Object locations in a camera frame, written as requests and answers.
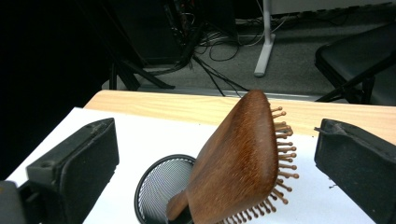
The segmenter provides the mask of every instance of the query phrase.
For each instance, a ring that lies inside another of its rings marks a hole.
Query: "floor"
[[[273,98],[315,101],[333,90],[315,67],[316,50],[334,40],[395,21],[395,18],[395,4],[275,15],[271,21],[275,44],[263,77],[254,76],[264,40],[260,38],[262,25],[252,20],[237,20],[239,45],[222,43],[220,41],[227,37],[216,36],[208,47],[195,49],[195,55],[202,62],[237,85],[217,77],[213,78],[215,84],[203,67],[191,61],[176,72],[158,76],[165,83],[176,86],[174,90],[159,89],[136,75],[142,84],[139,91],[239,97],[246,90],[259,89]],[[120,80],[118,90],[126,90]]]

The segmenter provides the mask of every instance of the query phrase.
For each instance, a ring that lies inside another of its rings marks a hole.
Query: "white table surface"
[[[165,156],[186,154],[195,158],[217,128],[75,108],[7,180],[20,186],[27,180],[27,165],[82,126],[106,118],[116,121],[120,164],[84,223],[138,223],[134,213],[134,193],[143,173]],[[294,135],[288,140],[298,148],[294,164],[300,175],[299,179],[285,181],[293,187],[293,192],[285,193],[289,204],[284,205],[278,200],[274,202],[276,213],[249,223],[374,223],[316,167],[316,137]]]

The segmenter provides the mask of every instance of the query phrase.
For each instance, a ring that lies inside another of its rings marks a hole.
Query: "cable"
[[[165,69],[165,70],[161,70],[161,71],[147,71],[147,72],[154,76],[160,76],[160,75],[165,75],[165,74],[176,72],[185,66],[186,66],[186,64],[177,63],[174,67],[169,68],[169,69]]]
[[[220,94],[222,96],[225,96],[225,94],[222,92],[221,88],[219,87],[218,83],[216,82],[216,80],[214,79],[214,77],[217,77],[221,80],[223,80],[225,83],[227,83],[231,88],[233,88],[233,90],[235,91],[235,93],[239,95],[238,90],[235,88],[238,87],[244,91],[248,91],[247,88],[239,85],[238,83],[235,83],[234,81],[230,80],[229,78],[227,78],[226,76],[224,76],[222,73],[218,72],[216,69],[212,68],[211,66],[209,66],[207,63],[205,63],[204,61],[202,61],[199,57],[197,57],[195,54],[192,55],[192,58],[206,71],[206,73],[209,75],[210,79],[213,81],[213,83],[215,84],[216,88],[219,90]]]
[[[349,15],[357,9],[358,9],[357,7],[348,7],[348,8],[341,9],[337,12],[336,15],[333,15],[332,17],[330,17],[328,19],[326,19],[325,18],[326,15],[323,15],[323,14],[333,12],[333,10],[325,10],[324,13],[317,12],[317,13],[315,13],[315,15],[313,15],[311,17],[307,17],[306,16],[307,13],[300,13],[300,14],[297,14],[294,16],[294,18],[295,18],[294,20],[289,20],[289,21],[294,21],[294,24],[292,24],[291,26],[288,24],[288,28],[292,28],[292,27],[296,26],[298,23],[309,22],[309,21],[323,21],[323,22],[327,22],[334,26],[342,26],[349,18]],[[339,17],[342,17],[342,16],[344,16],[344,19],[341,22],[333,21],[333,20],[335,20]]]
[[[215,32],[215,33],[212,33],[212,34],[205,33],[205,42],[202,42],[202,41],[201,41],[201,43],[199,43],[199,44],[196,46],[196,47],[205,47],[205,50],[204,50],[203,52],[198,52],[198,51],[194,50],[195,53],[204,54],[204,53],[207,51],[207,49],[210,47],[210,46],[208,45],[208,43],[210,42],[210,37],[209,37],[209,35],[220,35],[220,32]]]
[[[256,3],[257,3],[257,6],[259,7],[260,12],[262,13],[262,22],[263,22],[263,20],[264,20],[264,10],[262,10],[262,6],[260,5],[259,0],[256,0]],[[262,30],[262,35],[260,36],[260,38],[256,42],[254,42],[253,44],[248,44],[248,45],[244,45],[244,46],[246,46],[246,47],[254,46],[254,45],[258,44],[260,41],[262,41],[262,38],[264,36],[265,36],[265,31]]]
[[[290,13],[288,14],[288,16],[286,16],[286,18],[275,28],[271,31],[271,33],[275,32],[277,29],[279,29],[283,23],[285,23],[285,21],[289,18]]]
[[[186,16],[192,16],[191,25],[194,24],[194,22],[195,22],[195,15],[194,15],[194,14],[192,14],[192,13],[190,13],[190,12],[183,12],[183,13],[181,13],[181,14],[186,15]]]
[[[225,61],[231,60],[232,58],[234,58],[234,57],[236,56],[236,54],[237,54],[238,51],[239,51],[239,45],[238,45],[238,44],[236,44],[236,51],[235,51],[235,53],[234,53],[232,56],[230,56],[229,58],[226,58],[226,59],[215,59],[215,58],[213,58],[212,52],[213,52],[213,48],[214,48],[215,46],[217,46],[217,45],[221,45],[221,44],[234,44],[234,43],[235,43],[234,41],[217,41],[216,43],[214,43],[214,44],[210,47],[210,50],[209,50],[209,57],[210,57],[210,59],[213,60],[213,61],[215,61],[215,62],[225,62]]]
[[[247,23],[254,23],[254,22],[257,22],[259,25],[262,25],[262,21],[258,18],[250,20]],[[260,33],[261,33],[261,30],[258,30],[255,35],[238,35],[239,45],[244,46],[244,47],[250,47],[250,46],[254,46],[254,45],[258,44],[262,40],[262,37],[264,36],[264,32],[262,32],[261,35],[260,35]],[[251,40],[249,40],[247,43],[241,43],[240,37],[253,37],[253,38]]]

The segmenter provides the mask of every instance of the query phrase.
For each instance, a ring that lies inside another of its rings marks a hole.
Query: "wooden hairbrush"
[[[276,209],[270,200],[288,200],[277,187],[291,191],[283,172],[296,170],[292,162],[296,147],[279,142],[292,135],[286,115],[271,109],[262,91],[249,91],[231,110],[201,149],[188,186],[167,205],[166,215],[175,220],[187,207],[194,223],[242,223]]]

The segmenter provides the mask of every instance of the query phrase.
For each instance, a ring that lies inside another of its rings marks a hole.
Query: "black chair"
[[[318,102],[396,105],[396,22],[320,47],[315,66],[335,87]]]

